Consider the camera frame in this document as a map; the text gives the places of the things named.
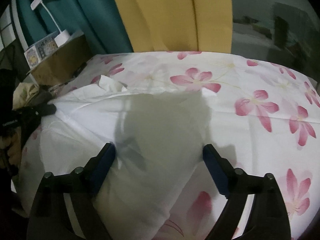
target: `pink flower print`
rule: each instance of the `pink flower print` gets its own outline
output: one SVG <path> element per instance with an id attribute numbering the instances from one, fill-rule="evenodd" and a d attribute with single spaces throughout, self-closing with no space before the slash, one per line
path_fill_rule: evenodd
<path id="1" fill-rule="evenodd" d="M 271 121 L 268 113 L 273 114 L 279 111 L 279 106 L 273 102 L 263 102 L 269 95 L 265 90 L 253 92 L 253 98 L 240 98 L 235 103 L 236 114 L 239 116 L 248 115 L 253 109 L 262 124 L 268 131 L 272 132 Z"/>
<path id="2" fill-rule="evenodd" d="M 172 83 L 187 87 L 186 91 L 199 91 L 202 87 L 210 89 L 218 93 L 221 88 L 220 84 L 210 83 L 212 72 L 201 72 L 197 68 L 189 68 L 185 75 L 178 75 L 170 77 Z"/>
<path id="3" fill-rule="evenodd" d="M 186 56 L 188 56 L 188 54 L 189 55 L 194 55 L 194 54 L 201 54 L 201 52 L 202 51 L 180 51 L 179 53 L 178 53 L 178 56 L 177 56 L 177 58 L 178 59 L 184 59 Z"/>
<path id="4" fill-rule="evenodd" d="M 239 228 L 237 227 L 237 228 L 236 228 L 236 231 L 235 231 L 235 233 L 233 234 L 233 237 L 232 237 L 232 239 L 234 239 L 234 238 L 236 237 L 236 235 L 238 234 L 239 230 L 240 230 L 240 229 L 239 229 Z"/>
<path id="5" fill-rule="evenodd" d="M 33 140 L 35 140 L 37 137 L 38 137 L 38 133 L 37 133 L 37 131 L 34 131 L 34 132 L 31 134 L 31 138 L 32 138 Z"/>
<path id="6" fill-rule="evenodd" d="M 108 77 L 109 76 L 113 76 L 113 75 L 123 71 L 124 67 L 121 67 L 121 66 L 122 66 L 122 63 L 113 66 L 112 68 L 109 69 L 109 71 L 108 71 L 106 76 L 108 76 Z"/>
<path id="7" fill-rule="evenodd" d="M 209 232 L 203 234 L 201 229 L 206 225 L 211 212 L 211 198 L 207 192 L 202 191 L 187 211 L 186 217 L 181 219 L 177 215 L 171 215 L 153 240 L 204 240 Z"/>
<path id="8" fill-rule="evenodd" d="M 290 68 L 287 68 L 285 66 L 281 66 L 279 64 L 275 64 L 275 63 L 271 63 L 273 66 L 278 67 L 281 74 L 284 73 L 284 70 L 289 74 L 290 77 L 292 77 L 293 79 L 297 79 L 296 76 L 292 73 Z"/>
<path id="9" fill-rule="evenodd" d="M 250 67 L 255 67 L 255 66 L 258 65 L 258 61 L 252 60 L 252 59 L 248 59 L 247 60 L 247 65 L 250 66 Z"/>
<path id="10" fill-rule="evenodd" d="M 101 60 L 104 61 L 105 65 L 106 65 L 106 64 L 110 63 L 114 57 L 115 57 L 114 55 L 103 56 L 103 57 L 101 57 Z"/>
<path id="11" fill-rule="evenodd" d="M 98 84 L 99 83 L 99 80 L 100 80 L 100 77 L 101 77 L 101 75 L 98 75 L 98 76 L 95 76 L 92 80 L 91 80 L 91 82 L 90 82 L 90 84 Z"/>
<path id="12" fill-rule="evenodd" d="M 308 139 L 308 134 L 316 138 L 315 130 L 312 128 L 311 124 L 303 121 L 308 117 L 308 111 L 302 106 L 297 106 L 297 115 L 292 115 L 289 120 L 290 132 L 293 134 L 299 130 L 298 144 L 300 146 L 305 146 Z"/>
<path id="13" fill-rule="evenodd" d="M 24 149 L 22 150 L 22 155 L 27 155 L 28 154 L 28 148 L 24 147 Z"/>
<path id="14" fill-rule="evenodd" d="M 298 186 L 296 176 L 293 174 L 291 169 L 288 169 L 286 180 L 288 199 L 285 201 L 285 206 L 287 208 L 289 219 L 292 219 L 294 214 L 297 214 L 298 216 L 304 214 L 310 206 L 310 199 L 308 197 L 303 198 L 303 196 L 308 193 L 311 179 L 307 178 L 301 181 Z"/>
<path id="15" fill-rule="evenodd" d="M 78 88 L 77 88 L 77 87 L 72 87 L 72 88 L 70 88 L 70 90 L 68 91 L 68 93 L 71 92 L 71 91 L 73 91 L 73 90 L 76 90 L 76 89 L 78 89 Z"/>
<path id="16" fill-rule="evenodd" d="M 318 107 L 320 107 L 320 103 L 317 99 L 316 92 L 310 88 L 310 85 L 307 82 L 304 82 L 304 85 L 307 89 L 307 91 L 304 94 L 305 94 L 306 98 L 308 99 L 309 103 L 312 104 L 312 100 L 313 100 L 314 103 Z"/>

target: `bed sheet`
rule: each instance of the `bed sheet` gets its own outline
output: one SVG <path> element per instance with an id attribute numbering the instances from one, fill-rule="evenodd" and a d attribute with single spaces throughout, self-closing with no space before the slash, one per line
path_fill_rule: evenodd
<path id="1" fill-rule="evenodd" d="M 105 76 L 128 91 L 208 92 L 211 118 L 203 143 L 212 143 L 222 157 L 248 174 L 275 175 L 293 239 L 309 225 L 320 207 L 320 98 L 305 75 L 269 62 L 211 52 L 96 55 L 57 95 L 63 98 Z M 115 91 L 117 85 L 108 86 Z M 27 210 L 36 187 L 23 184 L 31 179 L 36 184 L 39 174 L 47 171 L 43 160 L 32 154 L 39 151 L 41 129 L 23 149 L 17 192 L 25 198 Z M 41 168 L 35 172 L 37 165 Z M 204 239 L 225 203 L 200 162 L 154 239 Z M 234 237 L 242 234 L 251 203 L 249 198 Z"/>

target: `bolt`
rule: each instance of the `bolt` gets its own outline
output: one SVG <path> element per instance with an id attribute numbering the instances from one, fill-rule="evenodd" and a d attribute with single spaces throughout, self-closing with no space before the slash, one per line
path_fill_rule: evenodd
<path id="1" fill-rule="evenodd" d="M 244 173 L 244 171 L 243 171 L 243 169 L 241 169 L 241 168 L 235 168 L 235 173 L 236 173 L 237 175 L 242 175 L 242 174 Z"/>
<path id="2" fill-rule="evenodd" d="M 268 179 L 274 179 L 275 178 L 275 176 L 273 176 L 272 173 L 267 173 L 266 175 L 267 175 Z"/>
<path id="3" fill-rule="evenodd" d="M 75 173 L 80 174 L 83 171 L 83 167 L 76 167 L 75 168 Z"/>
<path id="4" fill-rule="evenodd" d="M 46 179 L 50 178 L 51 176 L 53 176 L 53 173 L 51 171 L 48 171 L 46 172 L 44 175 L 43 175 Z"/>

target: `teal curtain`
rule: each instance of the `teal curtain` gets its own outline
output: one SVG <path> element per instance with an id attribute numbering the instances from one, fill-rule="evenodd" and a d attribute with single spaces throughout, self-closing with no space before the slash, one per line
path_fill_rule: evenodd
<path id="1" fill-rule="evenodd" d="M 57 30 L 47 11 L 33 0 L 17 0 L 20 25 L 28 45 Z M 114 0 L 44 0 L 61 30 L 82 30 L 95 54 L 132 52 Z"/>

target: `white desk lamp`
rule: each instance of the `white desk lamp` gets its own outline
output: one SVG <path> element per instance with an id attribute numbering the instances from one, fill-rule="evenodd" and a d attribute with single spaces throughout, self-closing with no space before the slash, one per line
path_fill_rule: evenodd
<path id="1" fill-rule="evenodd" d="M 50 11 L 48 10 L 48 8 L 44 5 L 44 3 L 42 2 L 43 0 L 34 0 L 31 3 L 31 9 L 34 10 L 39 4 L 42 4 L 42 6 L 45 8 L 45 10 L 48 12 L 48 14 L 50 15 L 51 19 L 53 20 L 54 24 L 56 25 L 56 27 L 58 28 L 60 34 L 54 38 L 54 41 L 56 42 L 57 46 L 60 47 L 61 45 L 63 45 L 64 43 L 66 43 L 66 41 L 70 38 L 70 34 L 68 33 L 67 30 L 64 30 L 63 32 L 61 31 L 61 29 L 59 28 L 58 24 L 56 23 L 56 21 L 54 20 L 52 14 L 50 13 Z"/>

